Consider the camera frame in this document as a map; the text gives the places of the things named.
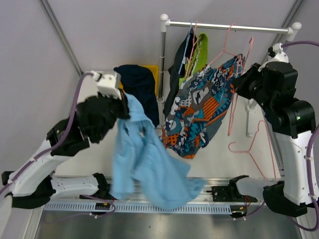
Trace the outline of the navy blue shorts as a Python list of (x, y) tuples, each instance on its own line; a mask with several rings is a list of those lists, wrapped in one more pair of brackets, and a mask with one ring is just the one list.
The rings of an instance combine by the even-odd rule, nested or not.
[(155, 94), (155, 79), (152, 72), (140, 65), (121, 65), (114, 68), (121, 75), (123, 90), (133, 95), (143, 106), (145, 115), (158, 126), (159, 108)]

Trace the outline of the lime green shorts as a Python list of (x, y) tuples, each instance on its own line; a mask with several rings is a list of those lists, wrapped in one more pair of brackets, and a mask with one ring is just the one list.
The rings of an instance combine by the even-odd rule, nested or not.
[[(207, 57), (208, 57), (208, 37), (206, 33), (202, 32), (198, 35), (198, 38), (196, 40), (196, 45), (195, 45), (192, 60), (191, 60), (190, 73), (188, 78), (206, 66)], [(184, 66), (185, 73), (187, 70), (189, 58), (190, 57), (186, 58), (186, 65)], [(185, 78), (185, 74), (184, 74), (184, 76), (179, 79), (179, 88), (181, 88), (181, 85), (183, 85), (184, 81), (188, 78)]]

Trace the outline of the patterned blue orange shorts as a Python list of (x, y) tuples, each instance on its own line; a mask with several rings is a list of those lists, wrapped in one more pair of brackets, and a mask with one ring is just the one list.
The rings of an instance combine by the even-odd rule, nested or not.
[(206, 65), (184, 80), (162, 127), (166, 148), (193, 159), (208, 146), (231, 105), (233, 81), (241, 76), (245, 62), (239, 54), (217, 68)]

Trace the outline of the light blue shorts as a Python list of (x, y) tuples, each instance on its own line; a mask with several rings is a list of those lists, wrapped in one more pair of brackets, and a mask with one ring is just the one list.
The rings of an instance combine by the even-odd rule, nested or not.
[(130, 117), (117, 121), (111, 195), (125, 200), (138, 182), (154, 206), (164, 210), (184, 206), (201, 193), (205, 181), (187, 177), (190, 165), (169, 154), (141, 103), (133, 95), (125, 96)]

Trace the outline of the blue wire hanger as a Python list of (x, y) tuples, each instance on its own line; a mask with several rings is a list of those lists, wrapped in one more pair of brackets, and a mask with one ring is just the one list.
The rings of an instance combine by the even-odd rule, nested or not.
[(187, 37), (186, 37), (186, 40), (185, 40), (185, 48), (184, 48), (181, 64), (180, 64), (180, 67), (179, 67), (179, 70), (178, 70), (178, 74), (179, 75), (181, 75), (182, 67), (183, 67), (183, 65), (186, 62), (186, 52), (187, 52), (187, 48), (188, 48), (188, 43), (189, 43), (191, 31), (192, 31), (192, 21), (190, 22), (190, 27), (189, 27), (189, 30), (188, 30), (188, 33), (187, 33)]

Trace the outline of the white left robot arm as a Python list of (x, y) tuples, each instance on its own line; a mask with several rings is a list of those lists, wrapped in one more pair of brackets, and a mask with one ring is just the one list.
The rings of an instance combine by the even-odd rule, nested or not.
[(20, 169), (1, 174), (11, 208), (35, 209), (54, 198), (111, 199), (110, 185), (102, 173), (80, 178), (52, 176), (56, 168), (87, 149), (99, 144), (117, 119), (129, 119), (128, 99), (98, 93), (77, 104), (74, 116), (59, 121), (42, 145)]

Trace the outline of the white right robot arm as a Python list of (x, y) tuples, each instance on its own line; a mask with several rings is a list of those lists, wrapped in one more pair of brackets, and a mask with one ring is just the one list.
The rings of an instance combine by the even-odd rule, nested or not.
[(280, 149), (285, 176), (275, 184), (243, 175), (234, 178), (228, 197), (239, 201), (245, 195), (264, 200), (272, 212), (299, 217), (318, 204), (319, 188), (311, 162), (315, 136), (312, 105), (295, 98), (298, 72), (290, 63), (255, 63), (233, 81), (236, 93), (253, 99), (262, 108)]

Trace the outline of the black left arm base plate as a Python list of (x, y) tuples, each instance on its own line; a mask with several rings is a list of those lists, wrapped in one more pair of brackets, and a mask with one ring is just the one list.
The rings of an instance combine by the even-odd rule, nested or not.
[(98, 196), (92, 196), (92, 195), (80, 195), (79, 196), (80, 199), (92, 199), (92, 200), (106, 200), (106, 201), (115, 201), (116, 199), (110, 195), (106, 196), (106, 197), (98, 197)]

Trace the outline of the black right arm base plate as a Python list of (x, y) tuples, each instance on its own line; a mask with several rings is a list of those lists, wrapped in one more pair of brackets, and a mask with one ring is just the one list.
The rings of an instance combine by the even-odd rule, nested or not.
[(258, 199), (242, 195), (234, 186), (212, 186), (211, 194), (214, 202), (251, 202), (257, 203)]

